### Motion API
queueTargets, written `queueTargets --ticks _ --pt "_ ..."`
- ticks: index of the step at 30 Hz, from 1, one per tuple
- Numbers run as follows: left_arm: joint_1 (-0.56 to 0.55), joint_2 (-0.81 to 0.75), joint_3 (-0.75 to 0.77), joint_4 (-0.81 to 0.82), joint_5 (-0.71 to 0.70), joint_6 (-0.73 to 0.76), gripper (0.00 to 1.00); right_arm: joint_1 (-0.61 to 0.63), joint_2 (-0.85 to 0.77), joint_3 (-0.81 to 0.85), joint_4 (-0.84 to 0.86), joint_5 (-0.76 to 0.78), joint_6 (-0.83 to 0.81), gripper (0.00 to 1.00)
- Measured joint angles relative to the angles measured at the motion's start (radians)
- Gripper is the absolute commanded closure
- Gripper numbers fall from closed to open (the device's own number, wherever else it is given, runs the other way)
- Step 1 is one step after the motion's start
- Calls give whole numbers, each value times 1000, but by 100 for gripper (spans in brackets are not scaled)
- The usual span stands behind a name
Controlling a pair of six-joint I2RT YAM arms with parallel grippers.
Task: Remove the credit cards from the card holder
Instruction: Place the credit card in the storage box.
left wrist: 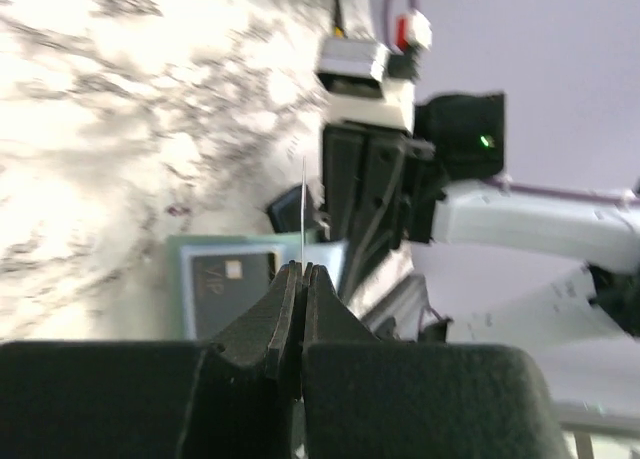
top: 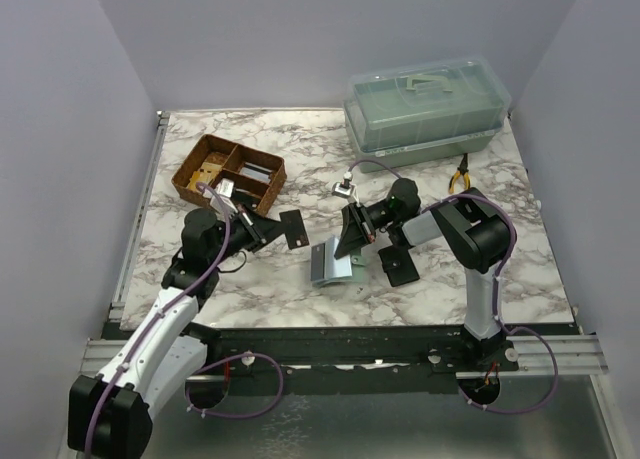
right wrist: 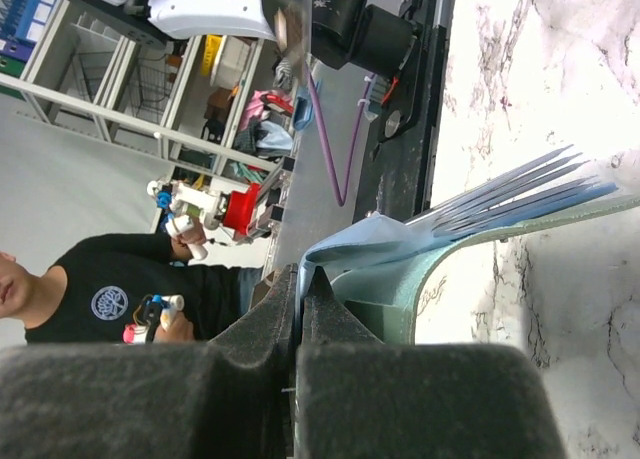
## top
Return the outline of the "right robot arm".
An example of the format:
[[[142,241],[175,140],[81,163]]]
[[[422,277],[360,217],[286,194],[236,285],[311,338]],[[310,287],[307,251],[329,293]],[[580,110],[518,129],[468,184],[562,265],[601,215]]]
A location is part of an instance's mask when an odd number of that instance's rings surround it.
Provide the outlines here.
[[[474,371],[494,362],[499,346],[506,341],[500,276],[517,241],[511,219],[498,205],[471,188],[422,208],[417,184],[399,178],[384,199],[365,206],[351,198],[341,215],[333,258],[342,259],[373,243],[384,230],[391,245],[381,249],[379,256],[394,287],[419,278],[409,250],[442,237],[465,271],[461,361]]]

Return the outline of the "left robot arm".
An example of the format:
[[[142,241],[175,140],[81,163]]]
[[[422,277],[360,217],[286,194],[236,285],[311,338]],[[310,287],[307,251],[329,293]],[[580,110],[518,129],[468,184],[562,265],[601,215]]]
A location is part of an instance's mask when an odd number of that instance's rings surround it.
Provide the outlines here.
[[[87,458],[139,458],[156,416],[195,371],[214,372],[220,347],[186,334],[219,281],[219,265],[255,252],[283,233],[281,222],[252,210],[189,212],[182,245],[140,326],[92,377],[81,375],[69,392],[67,445]]]

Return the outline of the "green card holder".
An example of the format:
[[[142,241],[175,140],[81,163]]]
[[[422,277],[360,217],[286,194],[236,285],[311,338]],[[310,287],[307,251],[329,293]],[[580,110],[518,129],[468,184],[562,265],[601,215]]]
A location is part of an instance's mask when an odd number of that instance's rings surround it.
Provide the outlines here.
[[[336,236],[311,248],[310,281],[314,287],[325,287],[331,284],[358,283],[368,281],[367,261],[361,250],[356,249],[348,255],[336,259],[334,254],[338,246]]]

